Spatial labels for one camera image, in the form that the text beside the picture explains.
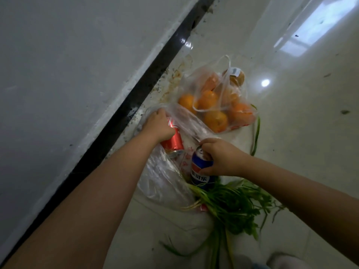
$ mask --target tiled floor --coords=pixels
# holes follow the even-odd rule
[[[189,38],[189,55],[184,47],[113,151],[132,137],[146,108],[170,99],[183,72],[232,54],[232,65],[246,74],[248,98],[261,113],[256,156],[359,198],[358,34],[358,0],[216,0]],[[265,79],[267,87],[261,85]],[[252,128],[221,137],[249,151]],[[168,234],[184,250],[192,248],[206,234],[205,228],[194,232],[195,226],[208,227],[210,219],[136,194],[105,267],[203,268],[203,257],[183,260],[158,246]],[[312,268],[357,268],[288,211],[267,223],[259,242],[241,235],[233,243],[237,254],[258,262],[279,250]]]

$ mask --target person's left arm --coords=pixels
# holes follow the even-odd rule
[[[174,135],[164,109],[98,166],[9,259],[9,268],[102,268],[146,161]]]

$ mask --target forearm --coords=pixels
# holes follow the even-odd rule
[[[258,158],[248,158],[244,178],[287,206],[331,245],[359,263],[359,200]]]
[[[156,140],[140,133],[94,170],[5,268],[101,268]]]

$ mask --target person's left hand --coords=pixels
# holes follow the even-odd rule
[[[147,118],[147,121],[142,126],[142,132],[154,137],[156,142],[159,143],[172,138],[176,131],[168,125],[165,110],[158,109]]]

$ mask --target wall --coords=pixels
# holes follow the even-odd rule
[[[197,0],[0,0],[0,259]]]

